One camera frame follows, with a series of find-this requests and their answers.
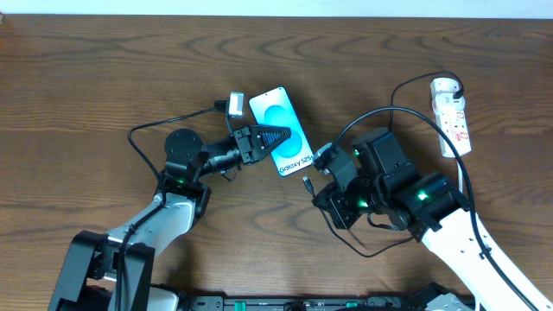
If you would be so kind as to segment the blue Galaxy smartphone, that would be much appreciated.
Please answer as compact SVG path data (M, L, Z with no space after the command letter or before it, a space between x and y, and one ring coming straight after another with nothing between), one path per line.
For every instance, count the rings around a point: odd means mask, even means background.
M314 153L283 86L250 98L249 106L257 123L271 128L262 138L271 147L276 146L270 154L281 177L313 163Z

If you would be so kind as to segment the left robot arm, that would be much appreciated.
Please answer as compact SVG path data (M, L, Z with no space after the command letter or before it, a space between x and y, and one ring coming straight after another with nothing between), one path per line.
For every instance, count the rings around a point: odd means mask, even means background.
M182 295L151 278L156 257L207 209L211 189L200 178L259 162L291 136L288 127L248 125L205 145L193 130L173 131L151 203L106 233L73 238L49 310L183 310Z

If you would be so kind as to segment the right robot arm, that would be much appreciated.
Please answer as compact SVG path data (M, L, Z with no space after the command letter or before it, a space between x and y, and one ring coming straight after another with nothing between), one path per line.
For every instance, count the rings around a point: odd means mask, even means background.
M315 167L334 180L313 199L334 226L348 230L364 214L385 214L435 253L487 310L550 310L543 295L499 248L471 203L446 176L421 175L394 134L378 128L353 141L352 155L328 143Z

